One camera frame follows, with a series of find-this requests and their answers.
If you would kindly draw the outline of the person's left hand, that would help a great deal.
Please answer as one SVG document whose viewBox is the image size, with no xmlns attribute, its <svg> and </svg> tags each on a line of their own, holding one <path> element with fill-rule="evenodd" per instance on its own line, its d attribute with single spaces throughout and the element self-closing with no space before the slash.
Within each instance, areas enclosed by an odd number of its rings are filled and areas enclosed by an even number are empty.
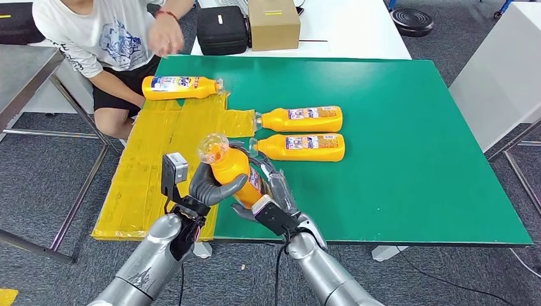
<svg viewBox="0 0 541 306">
<path fill-rule="evenodd" d="M 148 32 L 148 46 L 160 57 L 178 54 L 184 48 L 178 20 L 166 13 L 158 14 Z"/>
</svg>

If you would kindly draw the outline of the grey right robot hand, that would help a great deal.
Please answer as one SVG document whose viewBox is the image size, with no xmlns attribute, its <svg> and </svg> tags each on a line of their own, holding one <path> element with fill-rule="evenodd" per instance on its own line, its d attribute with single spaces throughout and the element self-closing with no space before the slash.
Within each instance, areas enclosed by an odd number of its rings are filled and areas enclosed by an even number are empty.
<svg viewBox="0 0 541 306">
<path fill-rule="evenodd" d="M 300 212 L 297 209 L 292 191 L 286 181 L 282 170 L 277 169 L 271 160 L 261 151 L 244 148 L 241 141 L 232 141 L 229 143 L 232 149 L 238 149 L 248 157 L 250 164 L 258 167 L 265 176 L 265 190 L 271 199 L 279 208 L 294 218 L 298 218 Z"/>
</svg>

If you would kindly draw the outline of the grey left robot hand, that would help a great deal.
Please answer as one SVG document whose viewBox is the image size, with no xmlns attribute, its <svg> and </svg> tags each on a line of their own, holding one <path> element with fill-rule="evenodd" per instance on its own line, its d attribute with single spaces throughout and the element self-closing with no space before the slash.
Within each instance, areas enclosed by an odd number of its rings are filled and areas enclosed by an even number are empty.
<svg viewBox="0 0 541 306">
<path fill-rule="evenodd" d="M 210 207 L 240 191 L 247 181 L 248 176 L 241 173 L 231 182 L 221 184 L 214 177 L 211 166 L 200 163 L 191 179 L 189 195 Z"/>
</svg>

